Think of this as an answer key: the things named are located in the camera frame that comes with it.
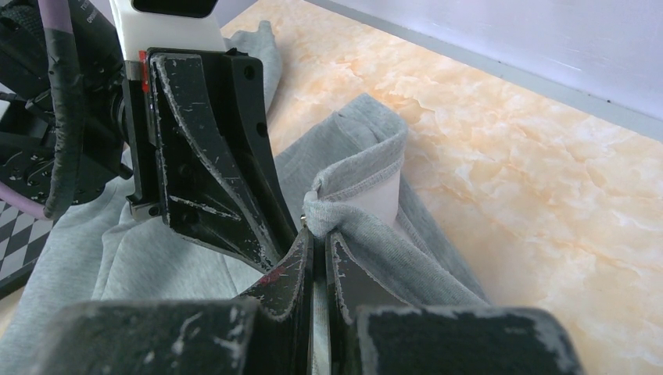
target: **robotic arm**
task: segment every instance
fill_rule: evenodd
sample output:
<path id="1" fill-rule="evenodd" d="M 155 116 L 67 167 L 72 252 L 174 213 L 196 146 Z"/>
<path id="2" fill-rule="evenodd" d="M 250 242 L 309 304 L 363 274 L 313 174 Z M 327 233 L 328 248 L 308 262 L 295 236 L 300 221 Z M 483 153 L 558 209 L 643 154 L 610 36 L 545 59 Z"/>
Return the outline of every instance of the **robotic arm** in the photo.
<path id="1" fill-rule="evenodd" d="M 0 127 L 0 198 L 48 206 L 59 183 L 54 129 L 70 120 L 60 109 L 72 97 L 48 79 L 49 69 L 60 72 L 48 68 L 47 56 L 58 56 L 35 21 L 41 11 L 48 37 L 44 3 L 14 0 L 0 12 L 0 80 L 18 95 Z M 406 305 L 354 262 L 342 234 L 314 238 L 306 218 L 296 233 L 267 136 L 262 64 L 226 50 L 215 4 L 114 0 L 115 33 L 88 1 L 69 0 L 87 115 L 72 122 L 84 132 L 68 203 L 133 174 L 136 220 L 161 216 L 265 276 L 231 301 L 73 306 L 31 373 L 300 374 L 314 361 L 333 374 L 581 373 L 568 336 L 543 311 Z M 120 163 L 124 142 L 131 171 Z M 194 325 L 214 339 L 187 334 Z M 314 330 L 327 343 L 315 359 Z"/>

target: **marble table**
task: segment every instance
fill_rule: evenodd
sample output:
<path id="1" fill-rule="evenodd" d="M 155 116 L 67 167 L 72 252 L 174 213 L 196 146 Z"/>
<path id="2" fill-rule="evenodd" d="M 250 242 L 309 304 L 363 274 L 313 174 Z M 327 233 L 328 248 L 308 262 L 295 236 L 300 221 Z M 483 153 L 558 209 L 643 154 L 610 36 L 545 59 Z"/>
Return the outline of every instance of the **marble table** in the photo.
<path id="1" fill-rule="evenodd" d="M 303 0 L 260 0 L 284 150 L 367 92 L 410 126 L 404 174 L 498 305 L 551 311 L 588 373 L 663 373 L 663 145 Z"/>

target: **gray fabric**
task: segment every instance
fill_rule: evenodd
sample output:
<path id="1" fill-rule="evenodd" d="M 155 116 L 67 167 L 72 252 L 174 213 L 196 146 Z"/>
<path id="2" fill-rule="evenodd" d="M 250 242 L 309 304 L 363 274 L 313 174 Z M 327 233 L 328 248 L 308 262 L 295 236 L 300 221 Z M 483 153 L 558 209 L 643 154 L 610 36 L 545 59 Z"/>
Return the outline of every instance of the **gray fabric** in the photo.
<path id="1" fill-rule="evenodd" d="M 269 54 L 261 59 L 272 73 L 270 62 L 280 62 Z M 319 237 L 340 229 L 360 265 L 405 301 L 485 305 L 478 282 L 404 179 L 385 204 L 399 206 L 396 223 L 406 236 L 349 204 L 400 173 L 406 137 L 406 124 L 367 95 L 333 113 L 275 160 L 292 217 L 299 223 L 306 213 Z M 180 239 L 160 220 L 134 222 L 124 199 L 131 191 L 132 181 L 114 180 L 102 197 L 58 222 L 0 340 L 0 374 L 17 373 L 48 318 L 72 302 L 232 298 L 260 277 L 236 259 Z M 324 341 L 316 337 L 316 353 Z M 325 373 L 324 358 L 315 361 L 316 373 Z"/>

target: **white plastic mount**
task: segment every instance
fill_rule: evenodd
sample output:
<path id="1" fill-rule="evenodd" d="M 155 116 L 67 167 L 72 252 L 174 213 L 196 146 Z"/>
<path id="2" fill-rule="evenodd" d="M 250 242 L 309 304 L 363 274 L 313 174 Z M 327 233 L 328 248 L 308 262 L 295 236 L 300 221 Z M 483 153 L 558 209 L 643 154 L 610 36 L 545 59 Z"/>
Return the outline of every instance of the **white plastic mount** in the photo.
<path id="1" fill-rule="evenodd" d="M 225 51 L 214 14 L 205 18 L 139 12 L 132 0 L 110 0 L 124 60 L 139 62 L 148 48 Z"/>

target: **white wall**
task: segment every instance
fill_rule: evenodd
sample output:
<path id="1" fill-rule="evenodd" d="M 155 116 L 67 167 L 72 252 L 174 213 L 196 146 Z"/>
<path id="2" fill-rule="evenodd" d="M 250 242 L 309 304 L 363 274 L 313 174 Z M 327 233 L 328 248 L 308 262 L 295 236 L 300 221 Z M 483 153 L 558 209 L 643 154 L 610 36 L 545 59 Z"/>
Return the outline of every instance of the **white wall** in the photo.
<path id="1" fill-rule="evenodd" d="M 663 120 L 663 0 L 331 0 Z"/>

